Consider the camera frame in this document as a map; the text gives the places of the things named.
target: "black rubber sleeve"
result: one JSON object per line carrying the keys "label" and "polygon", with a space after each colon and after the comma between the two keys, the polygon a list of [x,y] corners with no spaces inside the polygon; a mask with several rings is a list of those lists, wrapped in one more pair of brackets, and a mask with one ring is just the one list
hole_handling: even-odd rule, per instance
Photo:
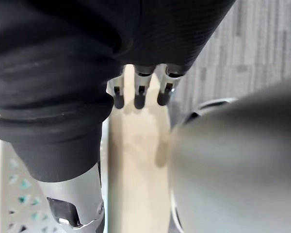
{"label": "black rubber sleeve", "polygon": [[35,179],[73,179],[100,160],[106,83],[120,73],[113,57],[129,47],[138,4],[0,0],[0,139]]}

